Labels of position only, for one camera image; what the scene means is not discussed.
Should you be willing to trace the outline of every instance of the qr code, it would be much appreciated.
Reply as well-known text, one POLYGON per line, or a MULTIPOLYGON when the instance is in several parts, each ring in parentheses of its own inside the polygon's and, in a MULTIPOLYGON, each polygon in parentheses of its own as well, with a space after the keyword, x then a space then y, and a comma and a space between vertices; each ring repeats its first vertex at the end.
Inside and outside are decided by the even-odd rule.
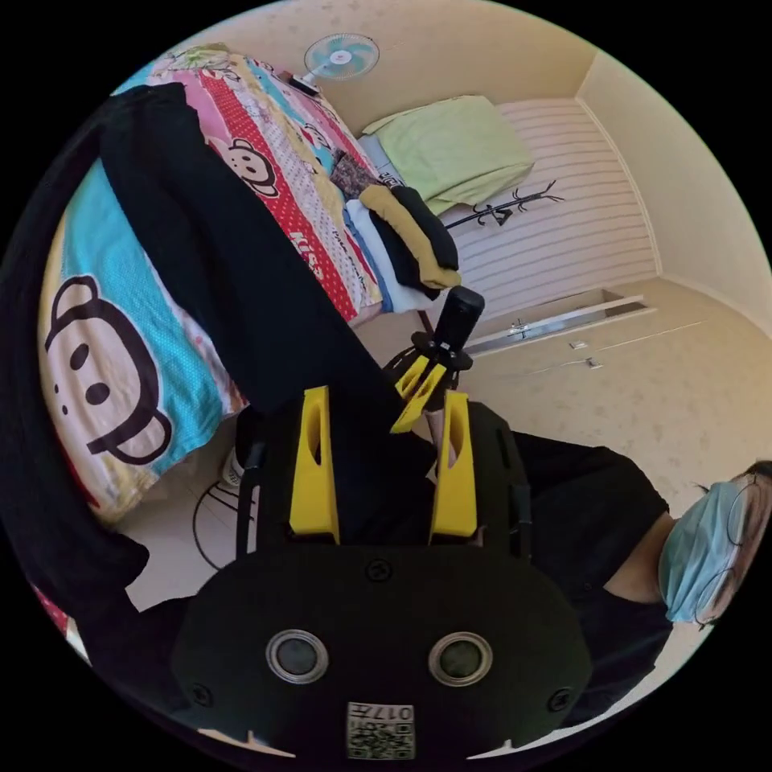
POLYGON ((415 758, 416 733, 412 705, 350 702, 347 722, 349 758, 415 758))

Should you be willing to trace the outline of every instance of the electric fan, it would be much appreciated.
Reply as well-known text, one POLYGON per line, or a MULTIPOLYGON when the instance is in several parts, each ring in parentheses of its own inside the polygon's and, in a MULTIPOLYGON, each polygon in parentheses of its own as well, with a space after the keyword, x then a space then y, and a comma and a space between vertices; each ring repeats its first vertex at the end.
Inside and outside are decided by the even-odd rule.
POLYGON ((306 94, 316 97, 319 88, 316 79, 349 80, 365 72, 370 72, 377 62, 380 53, 375 41, 366 35, 355 32, 344 32, 328 35, 317 40, 306 51, 306 68, 308 72, 301 78, 292 76, 291 85, 306 94))

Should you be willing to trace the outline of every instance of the blue face mask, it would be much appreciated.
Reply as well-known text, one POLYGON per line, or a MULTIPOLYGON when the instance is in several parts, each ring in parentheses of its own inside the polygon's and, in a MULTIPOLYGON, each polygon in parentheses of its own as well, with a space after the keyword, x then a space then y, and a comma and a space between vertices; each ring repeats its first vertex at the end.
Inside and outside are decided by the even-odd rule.
MULTIPOLYGON (((706 590, 737 557, 729 538, 729 514, 733 507, 744 511, 743 502, 737 501, 740 495, 736 483, 717 482, 675 522, 659 557, 659 591, 670 622, 694 622, 710 607, 715 593, 706 590)), ((732 523, 738 534, 743 517, 732 523)))

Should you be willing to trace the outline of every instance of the coat rack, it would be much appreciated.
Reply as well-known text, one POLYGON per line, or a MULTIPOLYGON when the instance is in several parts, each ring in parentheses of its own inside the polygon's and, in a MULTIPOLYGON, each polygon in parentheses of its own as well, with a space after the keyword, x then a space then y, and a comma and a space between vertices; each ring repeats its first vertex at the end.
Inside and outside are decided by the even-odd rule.
POLYGON ((525 208, 526 203, 530 203, 531 201, 538 201, 539 199, 549 199, 550 201, 565 201, 564 198, 562 198, 559 195, 550 195, 549 191, 552 189, 552 186, 557 182, 556 179, 550 182, 549 185, 539 193, 531 193, 530 195, 519 195, 519 188, 515 189, 515 192, 512 193, 513 201, 505 201, 504 203, 500 203, 496 207, 492 207, 489 203, 483 204, 482 209, 477 209, 480 204, 475 204, 472 207, 472 211, 474 212, 473 215, 469 215, 468 217, 462 217, 460 220, 456 220, 453 223, 450 223, 449 225, 446 225, 445 227, 450 230, 451 228, 455 228, 457 225, 461 225, 462 223, 468 223, 470 220, 477 220, 480 225, 485 225, 483 223, 483 217, 488 217, 488 215, 491 215, 493 219, 499 224, 499 226, 504 225, 504 223, 509 220, 509 218, 514 214, 512 209, 514 207, 518 208, 518 211, 528 211, 525 208))

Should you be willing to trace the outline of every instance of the stack of clothes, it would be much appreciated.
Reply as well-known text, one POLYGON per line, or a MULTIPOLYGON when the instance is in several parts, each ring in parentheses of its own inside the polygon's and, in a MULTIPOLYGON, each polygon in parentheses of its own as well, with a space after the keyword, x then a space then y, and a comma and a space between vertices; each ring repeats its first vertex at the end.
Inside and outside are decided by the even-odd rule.
POLYGON ((388 187, 339 151, 331 179, 346 200, 347 225, 378 275, 384 311, 426 310, 461 284, 458 250, 414 188, 388 187))

